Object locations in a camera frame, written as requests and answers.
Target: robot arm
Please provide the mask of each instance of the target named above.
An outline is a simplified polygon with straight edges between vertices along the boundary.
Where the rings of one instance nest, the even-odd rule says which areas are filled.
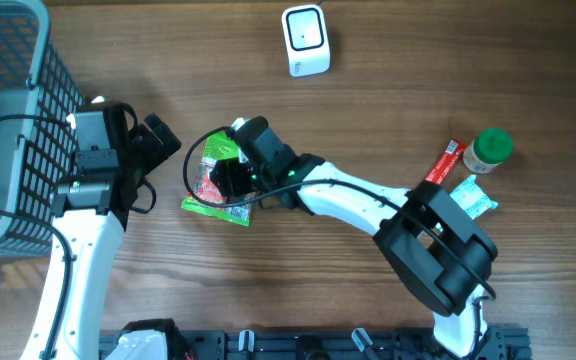
[[[130,130],[125,112],[134,118]],[[132,108],[122,103],[93,104],[74,115],[72,125],[79,140],[79,149],[73,154],[77,171],[59,180],[52,206],[53,225],[70,245],[72,273],[64,276],[64,261],[71,260],[64,258],[61,245],[53,241],[44,292],[22,359],[99,358],[99,330],[112,261],[123,241],[137,188],[181,147],[156,115],[148,116],[145,123],[152,131],[138,125]],[[63,311],[59,311],[64,286],[67,296]],[[61,320],[56,333],[51,332],[55,318]],[[161,332],[153,335],[152,345],[162,341],[165,345]],[[167,352],[165,346],[155,348]],[[136,359],[141,350],[120,347],[117,352],[123,351],[125,356],[114,358]]]
[[[481,312],[475,311],[483,288],[470,272],[487,280],[497,248],[441,187],[430,182],[422,182],[412,191],[383,187],[345,174],[317,156],[297,156],[263,117],[238,119],[229,136],[239,146],[240,159],[246,161],[252,176],[229,176],[232,167],[218,162],[211,179],[222,194],[232,189],[269,192],[300,182],[333,179],[369,190],[401,208],[397,212],[375,197],[333,184],[303,185],[277,196],[287,208],[332,216],[372,235],[408,290],[433,311],[435,338],[457,356],[471,353],[476,345],[475,318],[479,318],[482,334],[486,323]],[[251,184],[232,184],[233,179]],[[426,248],[418,239],[424,227],[433,229],[437,224],[444,229],[441,243],[435,241]]]

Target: small jar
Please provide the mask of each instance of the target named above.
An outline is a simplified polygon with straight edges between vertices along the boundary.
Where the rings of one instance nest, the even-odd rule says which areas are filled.
[[[484,130],[464,152],[464,164],[473,172],[489,173],[512,153],[512,138],[501,129]]]

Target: green jar lid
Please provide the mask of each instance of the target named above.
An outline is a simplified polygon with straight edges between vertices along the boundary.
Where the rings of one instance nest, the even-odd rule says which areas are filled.
[[[479,160],[499,164],[512,153],[512,138],[501,129],[486,129],[475,139],[473,150]]]

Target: snack package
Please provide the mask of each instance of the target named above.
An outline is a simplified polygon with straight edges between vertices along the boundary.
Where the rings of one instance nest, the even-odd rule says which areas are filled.
[[[206,148],[199,163],[199,172],[193,185],[195,194],[206,201],[218,204],[243,201],[254,197],[255,194],[250,193],[245,196],[225,198],[219,193],[217,186],[210,181],[210,172],[217,160],[236,158],[239,156],[238,153],[239,148],[234,141],[228,139],[226,134],[217,133],[209,137],[206,140]],[[229,208],[213,208],[198,203],[190,194],[181,203],[181,208],[244,226],[250,225],[250,215],[252,213],[252,204]]]
[[[484,191],[475,184],[477,175],[470,175],[450,193],[450,197],[464,209],[471,219],[476,219],[488,209],[496,209],[499,203],[493,201]]]
[[[455,164],[466,150],[466,144],[462,143],[457,139],[450,140],[446,151],[441,155],[435,167],[432,168],[430,174],[426,176],[426,180],[432,181],[435,184],[441,184],[446,176],[450,174],[452,168],[455,167]]]

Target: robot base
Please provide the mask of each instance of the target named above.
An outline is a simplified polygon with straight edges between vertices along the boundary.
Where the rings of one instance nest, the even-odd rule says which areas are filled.
[[[375,360],[454,359],[433,339],[432,328],[402,328],[367,333]],[[254,351],[239,351],[239,333],[181,331],[193,349],[193,360],[367,360],[350,332],[255,333]],[[121,334],[100,337],[100,359],[116,347]],[[477,360],[530,360],[528,329],[489,327]]]

